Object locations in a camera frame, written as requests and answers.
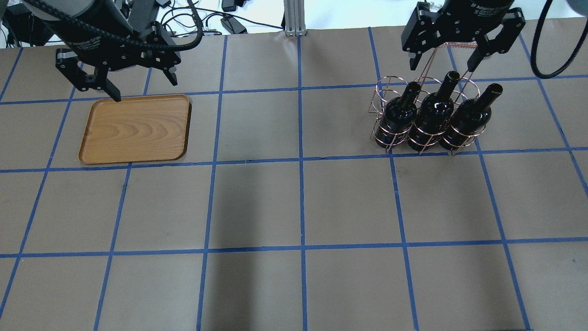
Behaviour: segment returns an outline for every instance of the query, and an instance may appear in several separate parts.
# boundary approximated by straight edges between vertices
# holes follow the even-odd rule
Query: dark wine bottle
[[[457,150],[466,142],[467,136],[475,134],[490,121],[490,105],[502,94],[500,84],[490,84],[479,98],[464,101],[449,121],[448,128],[439,141],[441,147],[449,151]]]
[[[383,148],[398,145],[416,117],[415,99],[420,93],[420,84],[410,82],[401,97],[390,100],[384,107],[384,114],[376,126],[376,143]]]
[[[408,145],[415,151],[428,149],[441,139],[453,113],[451,94],[460,80],[457,71],[449,71],[437,92],[429,94],[420,106],[415,126],[408,133]]]

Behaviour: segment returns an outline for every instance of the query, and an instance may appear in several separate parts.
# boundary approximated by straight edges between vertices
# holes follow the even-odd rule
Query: wooden tray
[[[102,99],[92,105],[79,150],[84,164],[175,160],[188,142],[190,99],[183,94]]]

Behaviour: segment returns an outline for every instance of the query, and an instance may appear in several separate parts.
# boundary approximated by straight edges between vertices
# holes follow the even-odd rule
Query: metal wine rack
[[[446,42],[445,44],[443,44],[440,47],[475,48],[476,43],[475,42],[474,43]],[[437,78],[433,78],[433,77],[428,76],[429,70],[431,69],[431,66],[433,65],[433,60],[435,59],[435,55],[436,55],[437,50],[439,48],[436,48],[433,51],[427,64],[425,65],[425,68],[423,69],[423,72],[421,73],[420,77],[414,80],[415,82],[418,82],[421,87],[421,91],[415,101],[417,106],[422,103],[422,100],[427,95],[431,94],[431,92],[427,92],[424,89],[425,85],[436,85],[436,84],[440,85],[442,83]],[[462,75],[460,82],[464,82],[463,86],[461,87],[460,91],[453,91],[451,100],[455,104],[455,106],[456,106],[455,108],[457,108],[463,101],[466,101],[468,99],[467,95],[464,94],[464,90],[469,84],[472,84],[475,87],[474,91],[477,92],[477,94],[474,96],[474,98],[477,98],[480,96],[480,88],[472,80],[472,74],[473,73],[470,73],[469,77],[467,77],[467,78],[465,77],[466,74]],[[447,145],[450,145],[454,148],[449,153],[451,155],[455,155],[455,154],[459,153],[459,151],[461,149],[463,149],[464,147],[467,147],[467,146],[470,146],[471,144],[473,144],[476,141],[476,138],[479,135],[481,135],[484,132],[484,130],[486,129],[486,126],[484,125],[482,128],[478,129],[473,134],[469,134],[469,135],[464,134],[464,133],[459,132],[459,130],[457,128],[455,128],[449,124],[450,123],[450,118],[449,118],[447,120],[447,122],[445,122],[446,129],[443,132],[438,133],[438,134],[431,134],[431,133],[424,132],[420,128],[417,128],[414,123],[402,132],[391,133],[386,127],[382,127],[380,125],[380,120],[384,116],[384,108],[385,108],[386,104],[388,103],[388,101],[390,101],[391,99],[393,99],[395,97],[402,95],[402,91],[404,90],[405,86],[408,85],[408,83],[409,83],[408,81],[406,81],[404,78],[402,78],[400,76],[391,75],[391,76],[382,77],[382,79],[380,79],[375,86],[375,90],[374,90],[374,93],[372,96],[372,101],[371,101],[369,109],[368,109],[369,113],[376,114],[376,122],[373,125],[372,133],[370,134],[370,140],[376,140],[379,143],[381,143],[382,145],[386,145],[387,146],[386,152],[389,152],[390,149],[396,145],[399,145],[407,140],[411,140],[412,143],[422,147],[420,149],[420,151],[418,151],[419,154],[421,154],[427,148],[429,148],[429,147],[435,145],[437,142],[439,142],[439,140],[444,139],[444,141],[447,143]],[[430,90],[436,91],[437,89],[438,89],[438,87],[431,88]],[[381,141],[380,139],[378,139],[376,137],[376,128],[377,127],[379,127],[379,129],[382,130],[384,133],[389,135],[392,143],[387,144],[384,141]],[[413,139],[408,137],[408,132],[413,127],[415,129],[419,130],[421,134],[429,136],[429,139],[426,144],[417,143]],[[442,135],[443,135],[443,133],[445,133],[446,130],[453,130],[454,132],[458,133],[459,135],[464,136],[466,138],[466,140],[464,141],[463,144],[461,144],[459,146],[453,145],[450,142],[448,142],[447,139],[442,138]]]

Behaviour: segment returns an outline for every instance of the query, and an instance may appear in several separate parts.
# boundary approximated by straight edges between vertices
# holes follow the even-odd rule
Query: bottle neck
[[[420,93],[420,85],[416,82],[410,82],[398,101],[398,106],[402,109],[409,108],[415,103],[416,97]]]
[[[474,103],[474,105],[473,105],[474,109],[476,109],[478,111],[482,111],[482,110],[490,107],[490,105],[492,105],[492,103],[494,101],[496,101],[496,99],[501,94],[502,94],[502,86],[500,86],[499,84],[490,84],[490,86],[488,86],[488,88],[484,91],[484,93],[482,93],[480,98],[478,98],[478,100],[476,100],[476,103]]]
[[[442,100],[449,99],[451,97],[451,94],[453,93],[453,90],[455,89],[455,86],[457,86],[457,83],[459,82],[460,78],[461,77],[458,72],[449,71],[445,76],[443,83],[441,83],[439,92],[437,92],[437,98]]]

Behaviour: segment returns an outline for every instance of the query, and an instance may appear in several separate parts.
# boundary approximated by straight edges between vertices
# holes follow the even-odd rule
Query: black cable
[[[220,31],[208,31],[208,30],[204,30],[204,32],[212,33],[213,35],[222,35],[222,33]],[[173,35],[172,37],[183,37],[183,36],[191,35],[191,34],[194,34],[194,31],[192,31],[192,32],[186,32],[186,33],[183,33],[183,34]]]
[[[176,18],[178,18],[178,17],[180,17],[180,16],[192,16],[192,15],[191,15],[191,14],[188,14],[188,13],[177,14],[177,15],[174,15],[174,16],[170,17],[170,18],[169,18],[169,20],[167,20],[167,21],[165,21],[165,22],[161,23],[161,25],[165,26],[165,25],[169,24],[171,21],[174,21]]]
[[[80,28],[88,33],[99,35],[100,37],[109,39],[111,41],[119,42],[125,46],[135,47],[135,48],[143,49],[143,50],[174,51],[174,52],[187,51],[189,49],[192,49],[192,48],[198,46],[198,44],[200,44],[200,42],[202,40],[202,36],[204,36],[204,32],[203,32],[204,27],[202,24],[202,20],[200,19],[200,16],[198,16],[198,12],[196,11],[196,6],[194,6],[194,3],[192,2],[192,0],[188,0],[188,6],[192,10],[192,18],[194,19],[194,23],[196,24],[196,27],[198,28],[198,33],[196,34],[196,38],[194,38],[193,41],[191,41],[190,43],[185,44],[185,45],[150,44],[147,42],[140,42],[137,40],[127,39],[126,37],[115,35],[115,34],[112,34],[108,31],[104,31],[104,30],[99,29],[97,27],[93,27],[92,25],[89,25],[86,22],[83,22],[83,21],[80,21],[79,19],[71,17],[70,15],[68,15],[68,14],[58,10],[57,8],[50,6],[40,0],[23,0],[23,1],[26,2],[27,4],[30,4],[38,9],[46,12],[47,14],[50,14],[51,16],[54,16],[55,18],[58,18],[62,21],[65,21],[65,22],[67,22],[77,28]]]
[[[195,1],[194,4],[198,4],[201,0]],[[172,14],[173,15],[173,11],[174,10],[178,10],[178,9],[190,9],[189,6],[185,6],[185,7],[176,7],[176,0],[173,0],[173,3],[171,5],[169,5],[168,7],[170,7],[171,9],[166,11],[163,16],[161,16],[161,21],[163,22],[163,20],[165,19],[165,17],[168,14]]]
[[[190,7],[178,7],[178,8],[176,8],[176,9],[189,9],[189,8],[190,8]],[[249,22],[249,23],[253,23],[253,24],[255,24],[255,25],[263,25],[263,26],[265,26],[265,27],[269,27],[269,28],[276,28],[276,29],[284,30],[284,28],[282,28],[282,27],[278,27],[278,26],[276,26],[276,25],[271,25],[271,24],[265,24],[265,23],[260,23],[260,22],[251,21],[250,19],[247,19],[247,18],[245,18],[245,17],[241,17],[241,16],[237,16],[237,15],[229,14],[229,13],[226,13],[226,12],[221,12],[221,11],[214,11],[214,10],[212,10],[212,9],[206,9],[206,8],[196,8],[196,9],[197,9],[197,10],[199,10],[199,11],[214,12],[214,13],[217,13],[217,14],[221,14],[221,15],[223,15],[223,16],[231,16],[231,17],[234,17],[234,18],[240,18],[240,19],[242,19],[242,20],[244,20],[244,21],[247,21],[247,22]]]
[[[185,25],[184,23],[178,21],[177,18],[174,18],[173,21],[176,22],[178,25],[181,25],[181,26],[183,26],[184,28],[187,28],[187,29],[192,29],[192,28],[195,28],[196,27],[196,25],[192,25],[191,27],[189,27],[189,26]]]
[[[548,80],[549,78],[553,78],[559,74],[561,74],[565,69],[567,69],[570,64],[574,61],[576,55],[580,51],[582,44],[584,44],[584,40],[586,39],[586,35],[588,34],[588,21],[586,22],[586,26],[584,27],[584,31],[582,31],[582,35],[580,36],[580,40],[576,44],[574,51],[570,55],[570,58],[567,59],[566,63],[564,63],[559,69],[555,70],[551,74],[544,74],[542,73],[539,68],[537,67],[537,48],[539,47],[539,38],[541,37],[541,31],[543,30],[543,23],[545,23],[545,19],[547,17],[547,12],[549,11],[549,7],[551,7],[553,0],[547,0],[545,2],[545,6],[539,16],[539,20],[537,21],[537,28],[535,29],[535,35],[533,36],[533,45],[531,46],[531,69],[535,76]]]
[[[29,46],[33,46],[33,30],[35,29],[35,15],[29,14],[27,24],[29,26]]]
[[[4,36],[4,42],[6,43],[6,48],[10,48],[8,46],[8,37],[6,36],[6,32],[4,32],[4,30],[2,29],[2,27],[0,27],[0,31],[2,31],[2,35]]]
[[[208,27],[208,21],[213,17],[213,16],[222,16],[225,17],[223,14],[214,12],[212,14],[208,14],[206,17],[204,17],[204,26]]]

